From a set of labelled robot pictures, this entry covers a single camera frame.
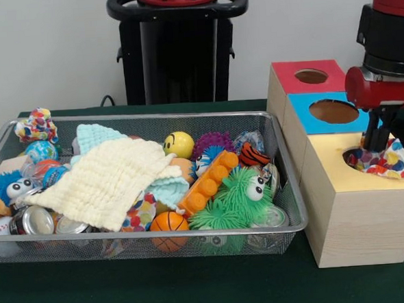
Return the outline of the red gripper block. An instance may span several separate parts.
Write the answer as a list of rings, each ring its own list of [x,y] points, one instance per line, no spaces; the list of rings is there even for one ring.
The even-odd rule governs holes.
[[[369,122],[363,140],[364,149],[385,149],[390,127],[396,118],[397,105],[404,107],[404,78],[377,75],[363,66],[353,66],[346,73],[344,85],[348,101],[356,108],[369,110]],[[382,124],[379,129],[377,108],[380,106]]]

